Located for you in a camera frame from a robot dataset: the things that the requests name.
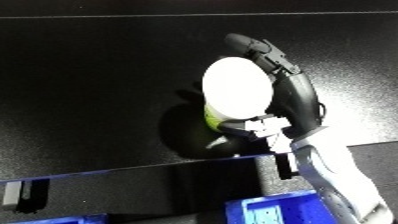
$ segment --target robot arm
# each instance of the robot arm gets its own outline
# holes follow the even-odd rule
[[[274,97],[266,113],[286,117],[290,122],[291,126],[283,131],[293,139],[290,147],[299,173],[318,192],[338,223],[391,224],[392,212],[372,180],[357,168],[348,148],[336,141],[330,128],[321,126],[321,104],[308,77],[266,40],[229,34],[226,43],[274,80]],[[261,133],[261,128],[253,132],[243,121],[226,121],[220,124],[220,130],[252,137],[253,133]]]

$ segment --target black table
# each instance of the black table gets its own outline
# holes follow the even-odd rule
[[[0,19],[0,179],[186,163],[222,152],[198,90],[229,32],[299,64],[349,145],[398,140],[396,13]]]

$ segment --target paper cup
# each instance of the paper cup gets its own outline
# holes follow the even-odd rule
[[[203,76],[205,119],[210,128],[225,120],[265,114],[272,100],[271,80],[252,61],[228,57],[213,63]]]

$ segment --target white cup lid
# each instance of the white cup lid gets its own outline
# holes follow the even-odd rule
[[[226,118],[249,119],[265,113],[273,88],[252,61],[228,57],[213,63],[203,77],[206,103]]]

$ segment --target blue bin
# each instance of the blue bin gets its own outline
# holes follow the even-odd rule
[[[226,203],[228,224],[336,224],[315,191]]]

